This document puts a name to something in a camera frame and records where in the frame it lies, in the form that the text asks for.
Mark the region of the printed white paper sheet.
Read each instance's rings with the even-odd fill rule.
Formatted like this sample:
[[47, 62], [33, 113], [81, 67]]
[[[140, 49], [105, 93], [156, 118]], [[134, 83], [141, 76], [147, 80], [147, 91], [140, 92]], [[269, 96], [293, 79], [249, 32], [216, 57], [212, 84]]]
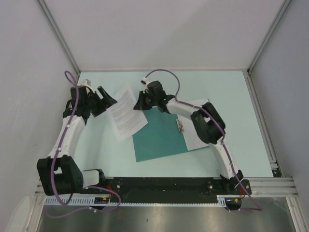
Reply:
[[137, 99], [130, 85], [126, 84], [112, 97], [117, 103], [108, 109], [108, 113], [115, 136], [122, 141], [139, 132], [148, 121], [143, 111], [133, 109]]

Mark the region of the teal folder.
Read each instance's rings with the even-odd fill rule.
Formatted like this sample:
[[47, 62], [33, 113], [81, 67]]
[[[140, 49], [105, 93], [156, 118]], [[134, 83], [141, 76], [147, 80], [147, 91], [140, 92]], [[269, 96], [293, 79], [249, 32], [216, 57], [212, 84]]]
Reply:
[[162, 113], [157, 107], [143, 112], [148, 124], [133, 135], [136, 162], [189, 152], [177, 127], [178, 115]]

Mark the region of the chrome folder clip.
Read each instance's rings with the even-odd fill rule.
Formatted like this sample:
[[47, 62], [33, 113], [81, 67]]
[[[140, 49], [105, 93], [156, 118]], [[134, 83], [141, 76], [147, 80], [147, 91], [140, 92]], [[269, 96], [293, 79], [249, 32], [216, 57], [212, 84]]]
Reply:
[[176, 123], [177, 123], [177, 127], [178, 127], [180, 134], [183, 134], [184, 133], [184, 127], [183, 127], [182, 122], [179, 119], [176, 119]]

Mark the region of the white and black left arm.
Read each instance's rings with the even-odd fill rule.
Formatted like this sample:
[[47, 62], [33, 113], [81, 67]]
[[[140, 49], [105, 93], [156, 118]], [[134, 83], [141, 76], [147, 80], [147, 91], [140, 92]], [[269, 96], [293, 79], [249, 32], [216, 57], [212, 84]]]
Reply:
[[37, 171], [47, 196], [83, 193], [90, 188], [102, 193], [107, 182], [101, 169], [81, 170], [74, 161], [76, 147], [90, 116], [97, 117], [117, 101], [103, 87], [96, 91], [81, 85], [70, 89], [71, 99], [63, 112], [63, 123], [58, 139], [46, 158], [39, 159]]

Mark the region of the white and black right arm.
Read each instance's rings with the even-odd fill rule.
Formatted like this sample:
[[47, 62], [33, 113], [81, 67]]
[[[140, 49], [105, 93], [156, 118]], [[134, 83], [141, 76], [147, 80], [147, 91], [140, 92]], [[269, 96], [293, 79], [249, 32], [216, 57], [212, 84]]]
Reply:
[[176, 99], [168, 95], [159, 81], [142, 80], [144, 90], [139, 92], [139, 98], [134, 110], [150, 110], [157, 107], [162, 113], [180, 115], [192, 121], [198, 138], [212, 150], [221, 167], [220, 177], [223, 189], [228, 194], [234, 194], [240, 188], [243, 174], [234, 164], [225, 141], [225, 123], [215, 107], [207, 102], [201, 106]]

